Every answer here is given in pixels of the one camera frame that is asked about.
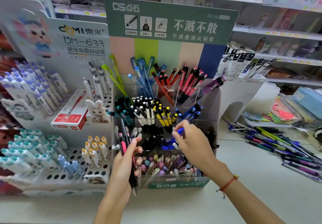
pink panel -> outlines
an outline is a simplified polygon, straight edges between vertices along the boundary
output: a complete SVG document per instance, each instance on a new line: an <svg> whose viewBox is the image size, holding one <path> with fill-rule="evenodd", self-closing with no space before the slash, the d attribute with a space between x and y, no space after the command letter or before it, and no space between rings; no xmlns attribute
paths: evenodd
<svg viewBox="0 0 322 224"><path fill-rule="evenodd" d="M111 52L117 61L120 74L135 74L132 69L130 58L134 57L134 39L110 36Z"/></svg>
<svg viewBox="0 0 322 224"><path fill-rule="evenodd" d="M202 43L182 43L177 69L182 69L184 63L187 63L189 70L198 66L202 50Z"/></svg>

plastic packaging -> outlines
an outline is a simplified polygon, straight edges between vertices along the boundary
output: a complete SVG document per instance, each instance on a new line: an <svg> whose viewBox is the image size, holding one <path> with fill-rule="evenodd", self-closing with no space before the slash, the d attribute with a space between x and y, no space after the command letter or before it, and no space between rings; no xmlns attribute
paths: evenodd
<svg viewBox="0 0 322 224"><path fill-rule="evenodd" d="M269 113L279 92L280 88L276 84L264 82L260 90L247 105L246 110L256 114Z"/></svg>

cardboard box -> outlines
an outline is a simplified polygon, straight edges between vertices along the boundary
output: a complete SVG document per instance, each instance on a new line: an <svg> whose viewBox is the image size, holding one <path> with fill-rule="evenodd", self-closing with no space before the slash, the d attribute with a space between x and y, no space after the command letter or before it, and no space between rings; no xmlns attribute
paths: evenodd
<svg viewBox="0 0 322 224"><path fill-rule="evenodd" d="M86 122L87 99L86 89L77 89L50 123L51 126L55 129L81 130Z"/></svg>

white counter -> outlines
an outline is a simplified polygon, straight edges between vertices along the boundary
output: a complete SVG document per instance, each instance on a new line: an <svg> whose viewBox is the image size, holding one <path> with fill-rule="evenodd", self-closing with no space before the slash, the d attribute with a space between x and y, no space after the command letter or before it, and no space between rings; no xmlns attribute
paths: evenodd
<svg viewBox="0 0 322 224"><path fill-rule="evenodd" d="M276 155L249 145L221 123L217 158L286 223L321 223L322 184L280 165ZM322 157L312 145L305 147ZM131 196L122 223L245 223L210 181L204 188L144 189ZM0 223L91 223L101 197L2 197Z"/></svg>

ds logo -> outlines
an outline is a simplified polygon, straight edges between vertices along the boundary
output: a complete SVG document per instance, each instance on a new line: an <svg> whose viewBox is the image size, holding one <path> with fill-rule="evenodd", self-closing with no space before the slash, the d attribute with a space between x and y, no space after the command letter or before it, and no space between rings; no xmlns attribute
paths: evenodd
<svg viewBox="0 0 322 224"><path fill-rule="evenodd" d="M128 12L140 12L140 6L135 5L135 4L125 5L123 3L114 3L113 2L113 10L128 11Z"/></svg>

